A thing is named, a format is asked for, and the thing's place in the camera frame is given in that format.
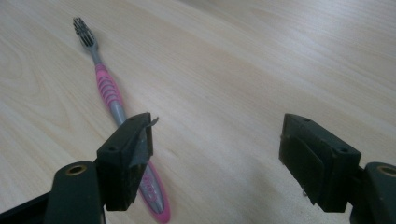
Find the pink toothbrush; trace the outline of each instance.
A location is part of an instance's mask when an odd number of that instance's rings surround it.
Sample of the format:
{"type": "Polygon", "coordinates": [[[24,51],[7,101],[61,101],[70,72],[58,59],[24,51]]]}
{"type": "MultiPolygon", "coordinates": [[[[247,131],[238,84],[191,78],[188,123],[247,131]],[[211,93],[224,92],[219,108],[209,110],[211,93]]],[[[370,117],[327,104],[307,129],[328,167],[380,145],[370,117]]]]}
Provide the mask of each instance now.
{"type": "MultiPolygon", "coordinates": [[[[126,120],[122,106],[120,91],[112,76],[107,72],[98,54],[98,43],[93,33],[81,18],[74,18],[73,24],[82,46],[90,52],[95,64],[96,82],[103,101],[110,109],[110,112],[118,126],[126,120]]],[[[150,213],[161,223],[166,223],[170,219],[170,208],[161,179],[154,168],[152,162],[143,175],[139,186],[140,194],[143,196],[150,213]]]]}

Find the toothbrush handle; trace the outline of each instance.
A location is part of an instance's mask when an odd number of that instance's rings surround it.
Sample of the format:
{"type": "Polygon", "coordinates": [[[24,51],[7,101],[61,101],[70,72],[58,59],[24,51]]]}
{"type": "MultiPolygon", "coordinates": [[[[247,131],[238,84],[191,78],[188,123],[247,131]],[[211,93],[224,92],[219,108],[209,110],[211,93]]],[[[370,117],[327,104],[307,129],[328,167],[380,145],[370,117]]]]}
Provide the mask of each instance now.
{"type": "Polygon", "coordinates": [[[150,213],[161,223],[167,223],[171,218],[168,197],[151,161],[148,162],[139,189],[150,213]]]}
{"type": "Polygon", "coordinates": [[[112,102],[118,102],[122,105],[119,88],[113,77],[107,72],[106,67],[102,63],[99,63],[95,66],[95,71],[98,90],[107,107],[111,109],[110,105],[112,102]]]}

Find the table surface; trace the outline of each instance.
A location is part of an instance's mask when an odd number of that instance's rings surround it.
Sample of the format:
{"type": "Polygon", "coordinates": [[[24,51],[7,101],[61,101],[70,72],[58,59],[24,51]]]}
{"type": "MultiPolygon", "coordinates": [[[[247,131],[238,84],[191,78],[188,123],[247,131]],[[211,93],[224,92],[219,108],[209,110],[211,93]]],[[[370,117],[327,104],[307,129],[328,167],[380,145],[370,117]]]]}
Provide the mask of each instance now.
{"type": "MultiPolygon", "coordinates": [[[[396,162],[394,1],[0,2],[0,212],[93,161],[116,124],[96,89],[81,17],[128,116],[149,111],[170,223],[348,223],[278,159],[285,113],[370,161],[396,162]]],[[[141,198],[107,223],[155,223],[141,198]]]]}

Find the pink rubber grip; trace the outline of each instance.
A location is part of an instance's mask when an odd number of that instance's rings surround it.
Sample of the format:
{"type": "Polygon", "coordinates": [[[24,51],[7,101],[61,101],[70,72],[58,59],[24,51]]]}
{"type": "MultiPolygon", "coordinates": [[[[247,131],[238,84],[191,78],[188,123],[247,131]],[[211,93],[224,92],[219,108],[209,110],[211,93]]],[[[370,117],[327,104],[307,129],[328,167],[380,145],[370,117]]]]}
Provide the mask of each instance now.
{"type": "Polygon", "coordinates": [[[117,101],[122,105],[119,88],[113,77],[107,72],[106,67],[102,63],[99,63],[95,66],[95,71],[98,90],[107,107],[110,108],[110,104],[113,101],[117,101]]]}
{"type": "Polygon", "coordinates": [[[161,213],[156,213],[154,210],[152,210],[151,205],[147,201],[147,200],[149,200],[149,198],[151,198],[155,201],[156,200],[155,197],[157,197],[157,195],[154,195],[154,197],[146,197],[142,193],[142,190],[139,190],[139,192],[142,194],[142,196],[144,198],[143,201],[145,202],[147,208],[149,208],[151,215],[154,216],[155,219],[157,219],[160,223],[167,223],[169,221],[169,219],[171,218],[171,210],[169,207],[168,196],[166,195],[165,189],[163,187],[163,183],[162,183],[160,177],[158,176],[157,171],[155,170],[154,165],[151,163],[151,161],[148,161],[148,167],[146,169],[148,169],[148,168],[151,170],[151,172],[154,176],[150,176],[150,175],[148,175],[147,172],[145,172],[143,175],[143,179],[148,179],[149,181],[153,181],[153,179],[154,179],[157,182],[157,184],[159,185],[161,195],[162,195],[161,200],[163,201],[163,211],[161,213]]]}

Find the black plastic bracket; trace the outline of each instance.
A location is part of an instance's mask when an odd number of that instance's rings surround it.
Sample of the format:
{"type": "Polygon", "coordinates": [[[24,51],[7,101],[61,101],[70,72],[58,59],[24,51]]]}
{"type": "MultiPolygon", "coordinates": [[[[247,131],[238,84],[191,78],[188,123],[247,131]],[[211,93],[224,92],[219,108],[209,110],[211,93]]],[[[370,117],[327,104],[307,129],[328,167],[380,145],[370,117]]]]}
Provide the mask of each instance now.
{"type": "Polygon", "coordinates": [[[150,113],[133,116],[97,150],[95,162],[60,169],[51,192],[0,214],[2,224],[105,223],[108,211],[124,211],[134,201],[153,154],[150,113]]]}
{"type": "Polygon", "coordinates": [[[396,223],[396,167],[371,162],[313,120],[286,114],[279,159],[324,212],[354,208],[351,223],[396,223]]]}

